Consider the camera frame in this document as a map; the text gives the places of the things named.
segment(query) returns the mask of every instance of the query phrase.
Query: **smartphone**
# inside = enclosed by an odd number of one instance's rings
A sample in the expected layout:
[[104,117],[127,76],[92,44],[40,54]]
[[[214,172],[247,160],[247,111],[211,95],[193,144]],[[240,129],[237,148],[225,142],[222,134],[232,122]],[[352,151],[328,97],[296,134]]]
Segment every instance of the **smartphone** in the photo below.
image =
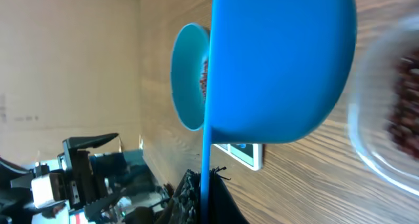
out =
[[263,144],[214,144],[253,171],[262,168]]

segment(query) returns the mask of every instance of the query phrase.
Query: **blue bowl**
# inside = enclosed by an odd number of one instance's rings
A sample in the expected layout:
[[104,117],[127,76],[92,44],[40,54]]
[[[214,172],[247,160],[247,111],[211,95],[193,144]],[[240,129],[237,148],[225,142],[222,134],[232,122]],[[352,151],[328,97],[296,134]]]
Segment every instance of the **blue bowl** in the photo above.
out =
[[193,23],[182,28],[173,46],[172,100],[182,124],[192,131],[201,129],[204,123],[205,103],[200,78],[209,49],[208,32]]

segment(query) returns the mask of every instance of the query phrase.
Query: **transparent bowl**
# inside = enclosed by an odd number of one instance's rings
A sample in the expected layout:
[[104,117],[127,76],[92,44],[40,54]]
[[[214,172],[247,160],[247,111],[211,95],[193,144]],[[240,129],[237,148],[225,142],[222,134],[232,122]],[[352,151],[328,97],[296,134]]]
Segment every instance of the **transparent bowl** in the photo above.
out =
[[386,127],[397,98],[400,58],[419,48],[419,16],[403,19],[357,64],[348,104],[349,137],[361,160],[386,181],[419,195],[419,160],[399,151]]

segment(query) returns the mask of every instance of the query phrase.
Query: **wooden table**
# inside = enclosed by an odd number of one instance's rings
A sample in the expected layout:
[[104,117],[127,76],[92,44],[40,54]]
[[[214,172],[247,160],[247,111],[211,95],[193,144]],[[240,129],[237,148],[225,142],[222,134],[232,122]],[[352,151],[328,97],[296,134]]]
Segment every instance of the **wooden table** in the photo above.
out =
[[[174,185],[200,170],[202,132],[183,128],[170,90],[171,49],[189,22],[210,27],[212,0],[141,0],[141,134],[147,164]],[[419,0],[357,0],[356,60]],[[267,145],[264,168],[252,172],[218,148],[212,166],[227,166],[228,189],[251,223],[419,223],[419,198],[374,175],[346,135],[348,86],[315,132],[295,143]]]

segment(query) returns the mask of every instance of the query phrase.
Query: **wall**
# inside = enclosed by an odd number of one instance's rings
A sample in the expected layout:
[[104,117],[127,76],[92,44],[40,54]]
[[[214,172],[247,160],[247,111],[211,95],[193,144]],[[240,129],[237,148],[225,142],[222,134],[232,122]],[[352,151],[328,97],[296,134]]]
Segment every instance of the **wall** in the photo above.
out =
[[0,0],[0,156],[53,159],[63,139],[110,132],[138,147],[138,11],[139,0]]

